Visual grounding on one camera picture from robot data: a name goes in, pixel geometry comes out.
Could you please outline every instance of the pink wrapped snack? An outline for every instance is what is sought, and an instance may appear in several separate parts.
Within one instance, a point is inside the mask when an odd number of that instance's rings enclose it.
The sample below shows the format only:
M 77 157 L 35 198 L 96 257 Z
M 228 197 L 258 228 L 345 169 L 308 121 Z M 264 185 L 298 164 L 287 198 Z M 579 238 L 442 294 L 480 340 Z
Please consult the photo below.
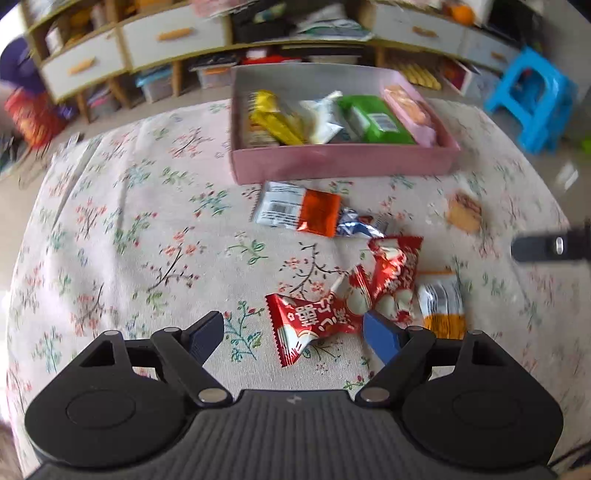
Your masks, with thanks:
M 437 133 L 431 126 L 431 117 L 402 86 L 386 87 L 384 100 L 420 146 L 432 147 L 436 144 Z

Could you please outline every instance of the blue foil wrapper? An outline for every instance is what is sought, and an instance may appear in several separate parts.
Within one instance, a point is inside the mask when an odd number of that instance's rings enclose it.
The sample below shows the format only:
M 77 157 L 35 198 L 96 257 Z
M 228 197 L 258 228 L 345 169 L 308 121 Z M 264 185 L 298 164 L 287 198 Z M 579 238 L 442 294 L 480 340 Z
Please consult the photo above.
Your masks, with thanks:
M 360 215 L 351 208 L 343 208 L 340 211 L 336 234 L 361 238 L 384 238 L 391 222 L 390 215 Z

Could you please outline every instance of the blue plastic stool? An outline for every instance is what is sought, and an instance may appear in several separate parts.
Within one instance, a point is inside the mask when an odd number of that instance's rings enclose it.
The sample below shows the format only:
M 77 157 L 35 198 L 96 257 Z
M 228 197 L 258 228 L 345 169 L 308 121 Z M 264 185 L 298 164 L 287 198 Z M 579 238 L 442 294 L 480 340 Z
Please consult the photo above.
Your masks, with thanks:
M 521 74 L 533 70 L 518 83 Z M 548 60 L 531 48 L 509 66 L 495 93 L 485 102 L 487 113 L 504 106 L 523 125 L 517 139 L 521 148 L 539 153 L 544 147 L 555 150 L 573 111 L 577 86 Z

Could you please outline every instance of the green package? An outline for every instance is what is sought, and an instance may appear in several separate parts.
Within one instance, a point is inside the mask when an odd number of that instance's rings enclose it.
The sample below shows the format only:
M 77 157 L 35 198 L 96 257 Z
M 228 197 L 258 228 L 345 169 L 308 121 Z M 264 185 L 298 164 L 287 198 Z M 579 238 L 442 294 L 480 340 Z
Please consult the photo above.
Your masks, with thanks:
M 413 136 L 380 97 L 347 95 L 337 102 L 362 143 L 415 144 Z

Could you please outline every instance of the ribbed gray panel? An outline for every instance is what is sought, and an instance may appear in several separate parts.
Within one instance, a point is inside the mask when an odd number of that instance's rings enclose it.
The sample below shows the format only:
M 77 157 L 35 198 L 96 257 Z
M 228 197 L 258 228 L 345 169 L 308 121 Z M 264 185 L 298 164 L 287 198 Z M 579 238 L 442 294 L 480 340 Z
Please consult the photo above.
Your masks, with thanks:
M 344 391 L 255 390 L 245 391 L 232 407 L 200 413 L 176 445 L 142 465 L 95 473 L 44 465 L 30 477 L 31 480 L 553 478 L 544 467 L 491 475 L 440 463 L 416 450 L 389 413 L 357 407 Z

